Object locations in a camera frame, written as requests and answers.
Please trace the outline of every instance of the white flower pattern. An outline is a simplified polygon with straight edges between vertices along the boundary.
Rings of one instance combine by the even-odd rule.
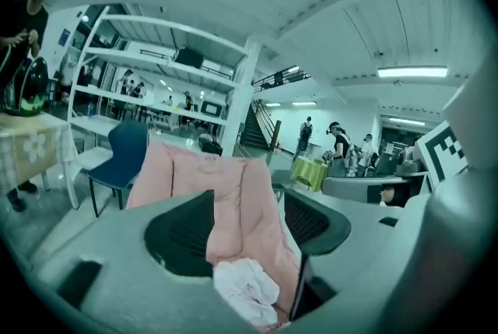
[[[24,151],[28,155],[28,160],[33,163],[38,157],[45,157],[45,140],[46,137],[43,133],[39,135],[36,132],[31,133],[30,138],[24,141]]]

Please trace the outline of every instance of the chair seat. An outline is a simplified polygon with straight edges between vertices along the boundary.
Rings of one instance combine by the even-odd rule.
[[[125,189],[139,174],[139,169],[117,158],[111,158],[105,163],[88,172],[89,178],[110,188]]]

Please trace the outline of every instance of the pink fabric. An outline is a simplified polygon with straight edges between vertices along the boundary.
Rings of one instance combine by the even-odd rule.
[[[206,260],[213,266],[239,258],[259,261],[280,287],[276,310],[285,321],[294,301],[299,265],[284,233],[263,159],[196,154],[151,142],[127,208],[209,189],[215,192],[215,225]]]

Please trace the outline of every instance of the chair leg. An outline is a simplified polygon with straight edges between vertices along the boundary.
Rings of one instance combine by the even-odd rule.
[[[98,218],[99,211],[96,210],[95,191],[93,190],[93,180],[91,178],[89,178],[89,180],[90,180],[90,195],[92,196],[93,211],[95,212],[95,216]]]
[[[117,191],[117,202],[119,203],[119,209],[123,209],[123,191]]]

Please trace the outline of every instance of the table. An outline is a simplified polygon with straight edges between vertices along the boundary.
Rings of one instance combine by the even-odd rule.
[[[71,125],[67,121],[45,113],[28,118],[0,113],[0,194],[38,174],[48,190],[45,171],[61,163],[69,199],[77,209],[79,203],[68,172],[75,156]]]
[[[325,163],[318,163],[304,156],[297,157],[290,175],[291,180],[296,180],[297,178],[307,180],[314,192],[321,189],[321,184],[326,177],[327,165]]]

